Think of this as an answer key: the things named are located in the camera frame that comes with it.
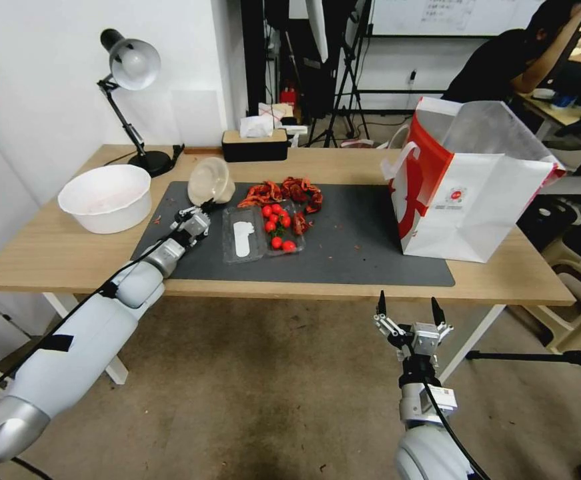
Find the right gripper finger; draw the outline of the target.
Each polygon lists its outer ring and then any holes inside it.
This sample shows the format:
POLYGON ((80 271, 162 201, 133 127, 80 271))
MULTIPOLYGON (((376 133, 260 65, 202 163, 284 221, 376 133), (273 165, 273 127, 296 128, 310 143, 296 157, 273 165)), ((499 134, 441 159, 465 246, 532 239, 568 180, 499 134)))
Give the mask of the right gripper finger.
POLYGON ((435 297, 431 298, 432 317, 438 333, 438 345, 454 330, 454 326, 446 321, 444 310, 435 297))
POLYGON ((396 349, 406 348, 408 350, 410 348, 412 334, 388 316, 384 290, 380 292, 373 320, 378 331, 386 338, 391 346, 396 349))

